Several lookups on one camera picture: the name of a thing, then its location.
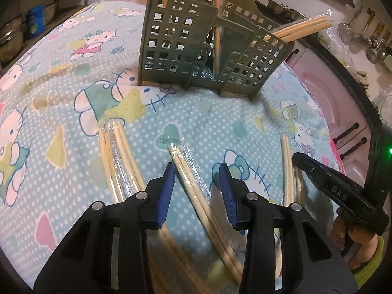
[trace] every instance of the polka dot fabric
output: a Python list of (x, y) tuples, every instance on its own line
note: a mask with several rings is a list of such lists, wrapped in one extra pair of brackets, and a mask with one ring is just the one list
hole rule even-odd
[[(280, 134), (289, 137), (292, 152), (339, 169), (320, 108), (285, 64), (252, 103), (204, 89), (137, 86), (144, 11), (129, 2), (92, 4), (34, 45), (0, 80), (0, 171), (6, 173), (0, 186), (0, 245), (31, 287), (86, 208), (95, 200), (112, 203), (97, 121), (133, 90), (146, 109), (125, 131), (145, 181), (160, 177), (171, 161), (165, 139), (181, 140), (224, 224), (214, 180), (222, 162), (250, 190), (282, 201)], [(324, 226), (332, 205), (322, 200), (320, 206), (320, 198), (309, 184), (307, 206)], [(201, 277), (211, 277), (219, 256), (179, 180), (167, 225)], [(243, 258), (246, 235), (227, 233)], [(217, 290), (237, 292), (231, 281)]]

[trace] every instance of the cabinet handle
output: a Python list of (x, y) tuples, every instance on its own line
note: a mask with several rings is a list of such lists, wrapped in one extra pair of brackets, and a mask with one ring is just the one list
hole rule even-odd
[(291, 58), (293, 57), (293, 55), (294, 55), (294, 54), (298, 54), (298, 53), (299, 53), (299, 50), (298, 50), (298, 49), (295, 49), (294, 51), (292, 51), (292, 52), (289, 54), (289, 56), (285, 59), (285, 62), (288, 63), (289, 60), (291, 60)]
[(354, 129), (358, 129), (359, 128), (359, 124), (356, 122), (352, 127), (350, 127), (349, 129), (345, 130), (344, 132), (342, 132), (338, 137), (336, 137), (334, 139), (334, 143), (337, 144), (338, 141), (340, 139), (343, 139), (344, 137), (346, 137), (350, 132), (352, 132)]
[(342, 159), (342, 160), (345, 159), (345, 157), (347, 157), (348, 155), (352, 154), (354, 151), (356, 151), (360, 146), (364, 145), (365, 143), (367, 143), (367, 139), (366, 139), (366, 137), (363, 137), (358, 144), (352, 146), (344, 154), (341, 154), (339, 156), (340, 159)]

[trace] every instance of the green plastic basket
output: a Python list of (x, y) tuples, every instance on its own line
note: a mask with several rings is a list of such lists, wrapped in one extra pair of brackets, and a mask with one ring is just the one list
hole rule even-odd
[[(278, 24), (254, 0), (226, 0), (223, 16), (212, 0), (148, 0), (140, 48), (139, 83), (199, 86), (251, 100), (293, 50), (270, 33)], [(221, 66), (213, 77), (214, 27), (224, 27)]]

